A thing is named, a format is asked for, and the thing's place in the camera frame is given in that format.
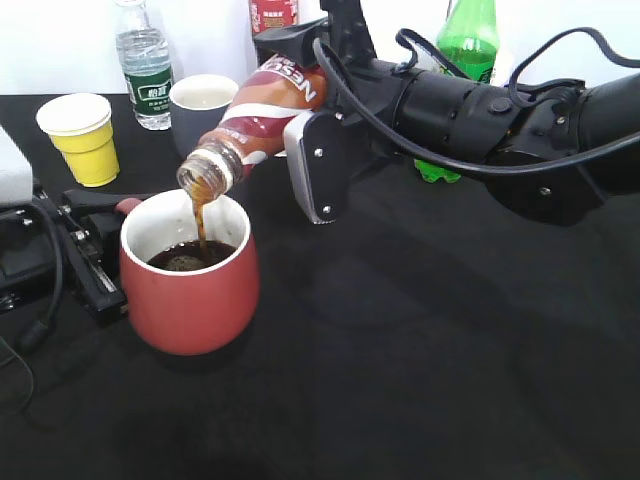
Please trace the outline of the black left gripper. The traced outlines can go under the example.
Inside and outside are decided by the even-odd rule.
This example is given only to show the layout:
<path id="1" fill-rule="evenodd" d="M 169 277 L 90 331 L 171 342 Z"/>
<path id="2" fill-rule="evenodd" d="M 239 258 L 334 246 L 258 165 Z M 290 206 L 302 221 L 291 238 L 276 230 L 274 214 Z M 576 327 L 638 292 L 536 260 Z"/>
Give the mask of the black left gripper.
<path id="1" fill-rule="evenodd" d="M 61 194 L 72 247 L 68 262 L 75 292 L 100 326 L 119 320 L 126 298 L 119 283 L 122 214 L 111 214 L 123 201 L 143 201 L 149 194 L 111 194 L 72 189 Z M 64 285 L 64 254 L 51 226 L 61 219 L 57 206 L 40 184 L 30 204 L 1 209 L 1 313 L 47 295 L 48 312 L 56 314 Z"/>

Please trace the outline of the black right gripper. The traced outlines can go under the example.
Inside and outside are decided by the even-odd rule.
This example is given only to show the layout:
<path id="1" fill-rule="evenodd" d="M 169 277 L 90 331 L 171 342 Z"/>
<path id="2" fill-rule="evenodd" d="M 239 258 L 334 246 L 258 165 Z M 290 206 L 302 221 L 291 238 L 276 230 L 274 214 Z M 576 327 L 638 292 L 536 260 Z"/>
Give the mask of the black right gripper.
<path id="1" fill-rule="evenodd" d="M 327 17 L 265 30 L 254 37 L 255 45 L 310 68 L 317 64 L 313 42 L 321 38 L 345 87 L 378 121 L 410 139 L 415 70 L 378 58 L 359 1 L 322 1 L 320 8 Z M 334 81 L 324 111 L 296 116 L 283 139 L 295 199 L 313 224 L 331 223 L 343 214 L 353 184 L 411 158 L 359 115 Z"/>

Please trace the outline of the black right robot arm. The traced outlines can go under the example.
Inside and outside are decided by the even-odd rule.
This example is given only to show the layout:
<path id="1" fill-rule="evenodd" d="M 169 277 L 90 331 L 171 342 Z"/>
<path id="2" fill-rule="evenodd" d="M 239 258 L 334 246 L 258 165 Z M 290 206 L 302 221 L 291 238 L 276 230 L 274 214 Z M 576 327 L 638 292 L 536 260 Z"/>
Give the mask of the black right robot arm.
<path id="1" fill-rule="evenodd" d="M 377 58 L 356 1 L 325 1 L 326 17 L 256 35 L 257 47 L 302 67 L 320 67 L 328 96 L 284 130 L 295 198 L 316 224 L 346 208 L 356 180 L 395 156 L 421 159 L 483 183 L 519 216 L 551 225 L 579 222 L 612 195 L 639 189 L 639 64 L 593 38 L 629 76 L 587 87 L 578 79 L 503 87 L 470 79 L 429 41 L 402 29 L 397 42 L 427 52 L 430 72 L 414 61 Z"/>

